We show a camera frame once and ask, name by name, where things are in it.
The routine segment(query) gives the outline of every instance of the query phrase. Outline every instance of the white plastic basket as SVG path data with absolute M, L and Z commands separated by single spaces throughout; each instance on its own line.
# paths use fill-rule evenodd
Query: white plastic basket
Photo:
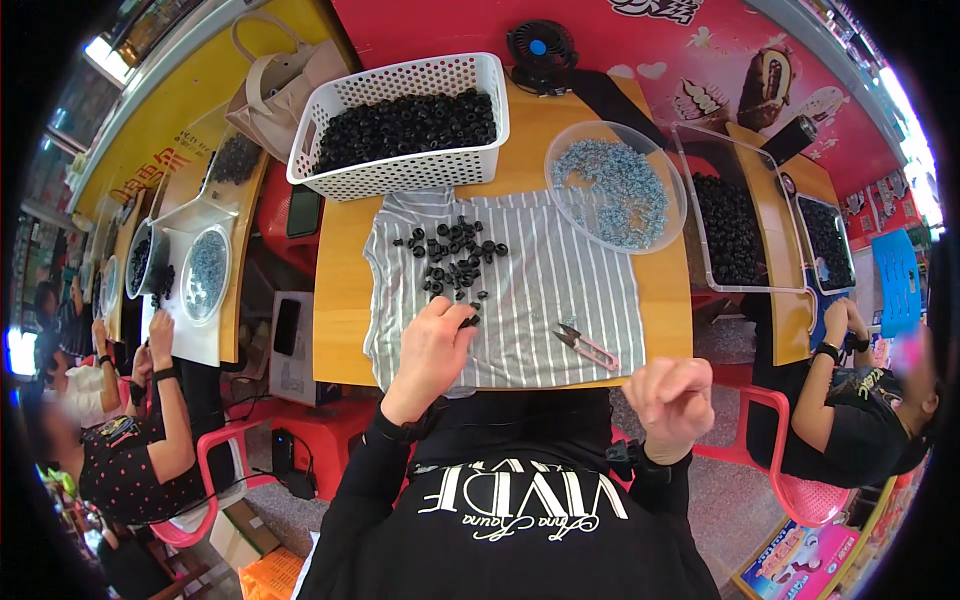
M 469 87 L 491 96 L 497 132 L 492 144 L 382 158 L 311 175 L 320 159 L 320 138 L 331 117 L 348 108 L 406 94 L 455 95 Z M 287 180 L 307 185 L 336 202 L 441 185 L 483 183 L 493 179 L 500 146 L 508 137 L 507 85 L 496 55 L 479 52 L 392 64 L 327 82 L 310 94 L 287 163 Z

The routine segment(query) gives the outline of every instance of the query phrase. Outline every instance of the black fan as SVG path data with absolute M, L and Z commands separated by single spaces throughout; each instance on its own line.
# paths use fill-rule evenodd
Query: black fan
M 577 65 L 573 37 L 555 21 L 520 23 L 507 32 L 507 47 L 516 60 L 510 79 L 539 96 L 562 96 L 568 90 L 567 71 Z

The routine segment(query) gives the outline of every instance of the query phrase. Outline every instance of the canvas tote bag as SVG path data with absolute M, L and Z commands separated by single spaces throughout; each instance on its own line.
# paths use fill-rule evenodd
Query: canvas tote bag
M 237 36 L 237 24 L 246 19 L 276 24 L 297 43 L 296 53 L 255 57 Z M 349 75 L 347 64 L 332 39 L 311 46 L 268 12 L 241 14 L 233 21 L 230 34 L 233 45 L 252 66 L 227 106 L 227 121 L 271 156 L 286 163 L 310 94 L 321 84 Z

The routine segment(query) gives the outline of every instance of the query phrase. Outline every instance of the ice cream cone picture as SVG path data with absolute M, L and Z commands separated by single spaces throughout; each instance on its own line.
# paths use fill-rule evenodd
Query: ice cream cone picture
M 681 78 L 673 98 L 673 109 L 685 123 L 715 132 L 726 132 L 730 101 L 714 84 L 697 85 Z
M 784 105 L 790 104 L 790 84 L 796 77 L 790 49 L 783 45 L 763 48 L 747 68 L 737 122 L 752 131 L 777 122 Z

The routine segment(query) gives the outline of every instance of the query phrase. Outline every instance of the red wall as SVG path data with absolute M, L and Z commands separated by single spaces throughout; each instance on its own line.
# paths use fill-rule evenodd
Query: red wall
M 476 51 L 512 63 L 507 30 L 526 19 L 558 21 L 573 34 L 580 66 L 637 79 L 661 126 L 681 119 L 674 108 L 681 78 L 726 98 L 714 117 L 726 112 L 744 124 L 737 109 L 751 60 L 767 47 L 788 49 L 796 74 L 789 104 L 760 132 L 776 132 L 799 111 L 821 118 L 817 141 L 804 154 L 829 171 L 841 198 L 899 168 L 848 90 L 800 42 L 740 0 L 333 0 L 333 5 L 366 68 Z M 672 6 L 675 15 L 685 8 L 686 24 L 622 13 L 655 6 L 661 12 Z M 718 125 L 715 118 L 704 121 Z

